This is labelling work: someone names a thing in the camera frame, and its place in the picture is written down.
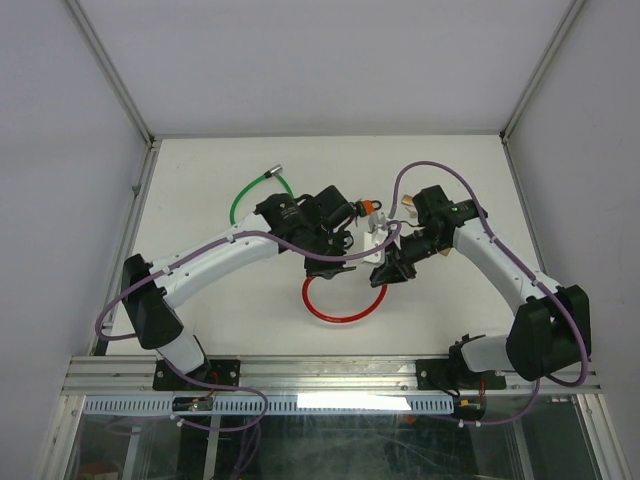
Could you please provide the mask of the red cable lock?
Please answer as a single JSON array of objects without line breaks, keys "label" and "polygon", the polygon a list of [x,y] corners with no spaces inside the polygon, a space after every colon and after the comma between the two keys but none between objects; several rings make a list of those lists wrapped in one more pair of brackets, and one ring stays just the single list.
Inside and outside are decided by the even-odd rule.
[{"label": "red cable lock", "polygon": [[301,300],[307,312],[316,319],[333,325],[348,325],[375,313],[387,292],[387,286],[370,289],[359,281],[331,286],[324,279],[307,278],[302,283]]}]

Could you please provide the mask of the small brass long-shackle padlock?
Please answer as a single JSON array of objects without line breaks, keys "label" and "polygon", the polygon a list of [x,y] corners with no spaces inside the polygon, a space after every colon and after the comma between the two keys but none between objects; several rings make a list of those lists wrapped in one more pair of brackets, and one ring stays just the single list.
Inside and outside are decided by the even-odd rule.
[{"label": "small brass long-shackle padlock", "polygon": [[410,195],[404,195],[401,199],[401,205],[408,211],[415,213],[415,206],[413,203],[413,197]]}]

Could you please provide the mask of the orange black padlock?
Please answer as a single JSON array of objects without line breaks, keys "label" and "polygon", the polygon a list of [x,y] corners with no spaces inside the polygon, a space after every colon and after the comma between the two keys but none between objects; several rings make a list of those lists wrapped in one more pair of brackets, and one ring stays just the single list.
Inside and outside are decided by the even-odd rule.
[{"label": "orange black padlock", "polygon": [[364,218],[379,211],[382,203],[379,200],[360,199],[352,204],[352,208],[356,217]]}]

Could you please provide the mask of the green cable lock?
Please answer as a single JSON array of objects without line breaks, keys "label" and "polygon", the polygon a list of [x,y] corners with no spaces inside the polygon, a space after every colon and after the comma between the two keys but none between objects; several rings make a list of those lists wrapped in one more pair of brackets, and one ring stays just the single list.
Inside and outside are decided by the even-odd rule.
[{"label": "green cable lock", "polygon": [[292,197],[293,189],[284,178],[283,172],[283,166],[276,164],[246,184],[230,204],[229,222],[235,224],[238,214],[246,213],[248,208],[259,202],[263,196],[272,193],[287,193]]}]

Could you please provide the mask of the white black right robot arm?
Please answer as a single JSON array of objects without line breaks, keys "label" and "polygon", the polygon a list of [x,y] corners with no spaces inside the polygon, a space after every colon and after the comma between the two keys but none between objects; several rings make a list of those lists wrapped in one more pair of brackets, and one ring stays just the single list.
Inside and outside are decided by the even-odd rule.
[{"label": "white black right robot arm", "polygon": [[588,372],[591,354],[590,306],[579,286],[563,287],[536,272],[485,226],[473,201],[452,202],[439,186],[412,198],[418,228],[386,247],[383,263],[369,277],[371,286],[403,283],[416,277],[416,263],[454,249],[466,257],[501,294],[514,315],[501,335],[465,335],[449,348],[448,378],[469,387],[484,372],[512,371],[527,381],[553,379],[573,364]]}]

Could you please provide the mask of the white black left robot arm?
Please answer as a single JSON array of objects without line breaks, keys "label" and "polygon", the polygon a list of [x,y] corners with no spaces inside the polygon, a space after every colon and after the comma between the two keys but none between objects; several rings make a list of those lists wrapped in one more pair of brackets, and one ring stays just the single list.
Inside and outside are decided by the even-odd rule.
[{"label": "white black left robot arm", "polygon": [[272,194],[226,232],[200,246],[160,260],[136,254],[124,263],[122,304],[140,346],[175,367],[188,388],[211,379],[213,368],[176,310],[213,282],[292,248],[309,252],[308,275],[330,279],[348,267],[342,256],[353,243],[347,230],[354,205],[333,185],[315,196]]}]

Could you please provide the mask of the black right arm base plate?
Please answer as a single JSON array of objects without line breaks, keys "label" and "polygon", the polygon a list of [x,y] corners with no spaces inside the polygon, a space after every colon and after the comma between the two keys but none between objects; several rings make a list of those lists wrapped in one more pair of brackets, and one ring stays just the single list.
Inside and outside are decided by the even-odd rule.
[{"label": "black right arm base plate", "polygon": [[449,359],[418,359],[415,361],[417,388],[421,391],[479,390],[484,386],[489,391],[506,389],[506,380],[494,371],[462,373]]}]

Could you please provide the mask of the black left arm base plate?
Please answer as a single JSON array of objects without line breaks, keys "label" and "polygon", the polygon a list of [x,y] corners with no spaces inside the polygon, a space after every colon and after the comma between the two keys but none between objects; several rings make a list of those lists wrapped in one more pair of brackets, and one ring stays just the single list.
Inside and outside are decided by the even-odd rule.
[{"label": "black left arm base plate", "polygon": [[153,377],[154,391],[196,391],[203,390],[202,383],[206,383],[206,390],[212,385],[238,386],[241,362],[235,359],[214,358],[209,356],[205,364],[190,373],[175,371],[164,360],[157,360]]}]

